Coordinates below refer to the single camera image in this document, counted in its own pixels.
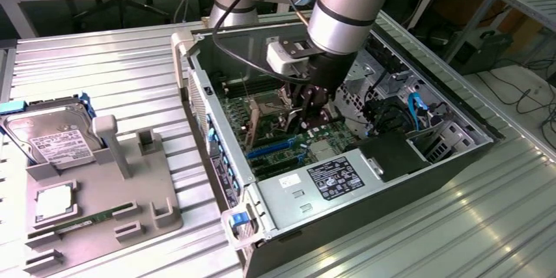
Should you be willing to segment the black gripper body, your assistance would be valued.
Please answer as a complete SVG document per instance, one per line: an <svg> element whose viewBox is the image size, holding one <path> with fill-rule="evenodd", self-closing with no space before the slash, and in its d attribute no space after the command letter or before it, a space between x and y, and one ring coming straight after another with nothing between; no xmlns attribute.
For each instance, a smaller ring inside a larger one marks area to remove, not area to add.
<svg viewBox="0 0 556 278"><path fill-rule="evenodd" d="M355 56L355 52L346 55L322 53L310 56L307 59L310 84L323 88L327 92L334 92L345 80Z"/></svg>

